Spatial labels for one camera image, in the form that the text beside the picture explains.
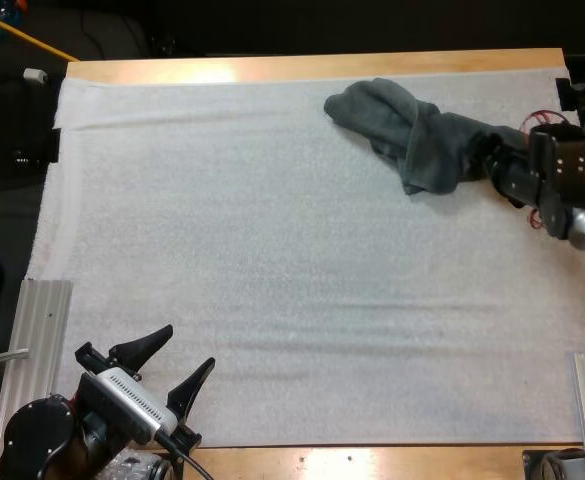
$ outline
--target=white towel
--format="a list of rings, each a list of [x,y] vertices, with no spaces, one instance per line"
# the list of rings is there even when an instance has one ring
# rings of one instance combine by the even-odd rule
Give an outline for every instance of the white towel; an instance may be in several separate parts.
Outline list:
[[[563,69],[393,78],[518,127]],[[408,198],[324,115],[353,80],[104,86],[68,79],[29,275],[75,282],[74,350],[167,323],[142,370],[162,396],[208,356],[208,446],[581,439],[585,253],[487,182]]]

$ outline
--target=gray towel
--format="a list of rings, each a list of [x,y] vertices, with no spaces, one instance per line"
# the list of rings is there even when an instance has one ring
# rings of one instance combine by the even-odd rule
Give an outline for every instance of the gray towel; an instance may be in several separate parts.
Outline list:
[[[493,127],[454,113],[441,113],[400,85],[383,78],[350,85],[325,101],[334,122],[366,137],[374,151],[398,170],[405,193],[450,193],[464,180],[483,178],[472,162],[480,133],[498,133],[524,149],[523,133]]]

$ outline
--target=black cable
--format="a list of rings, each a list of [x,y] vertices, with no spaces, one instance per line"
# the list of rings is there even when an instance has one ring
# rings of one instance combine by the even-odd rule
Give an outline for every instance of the black cable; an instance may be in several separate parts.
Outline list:
[[[136,38],[136,35],[134,34],[134,30],[132,29],[132,26],[130,25],[130,23],[128,22],[128,19],[125,15],[119,15],[121,17],[121,20],[123,21],[123,24],[125,25],[125,28],[128,29],[128,32],[130,32],[130,36],[132,37],[132,40],[134,40],[134,43],[136,44],[136,48],[139,51],[139,55],[141,55],[141,57],[145,57],[145,52],[143,50],[143,48],[141,47],[141,43],[139,43],[139,40]]]
[[[196,462],[196,460],[194,460],[192,457],[189,457],[188,455],[183,453],[179,449],[177,444],[174,443],[174,441],[170,438],[170,436],[167,433],[165,433],[163,430],[159,429],[156,432],[154,439],[159,443],[159,445],[164,447],[170,454],[175,455],[178,458],[182,458],[187,463],[189,463],[190,466],[194,470],[196,470],[196,472],[199,475],[201,475],[201,478],[203,478],[205,480],[214,480],[212,478],[212,475],[210,475],[208,472],[206,472],[205,469]]]
[[[101,55],[101,60],[105,60],[105,52],[103,51],[103,46],[99,43],[99,41],[96,38],[92,36],[92,34],[88,33],[85,30],[85,10],[81,10],[79,22],[81,24],[81,31],[83,32],[83,35],[85,35],[94,44],[96,49],[99,51],[99,54]]]

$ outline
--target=gray cloth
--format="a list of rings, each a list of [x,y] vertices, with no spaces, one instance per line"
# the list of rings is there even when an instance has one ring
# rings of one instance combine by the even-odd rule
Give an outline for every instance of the gray cloth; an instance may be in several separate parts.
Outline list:
[[[464,180],[483,178],[471,159],[480,133],[498,133],[510,145],[525,148],[524,135],[493,127],[417,100],[400,85],[384,79],[350,85],[325,102],[334,122],[366,137],[374,151],[394,166],[405,193],[450,193]]]

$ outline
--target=wooden table edge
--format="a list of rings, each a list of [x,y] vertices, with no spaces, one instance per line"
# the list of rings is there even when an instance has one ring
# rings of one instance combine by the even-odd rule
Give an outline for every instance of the wooden table edge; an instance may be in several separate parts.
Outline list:
[[[67,76],[118,85],[210,84],[564,66],[561,49],[535,48],[74,62],[68,64]]]

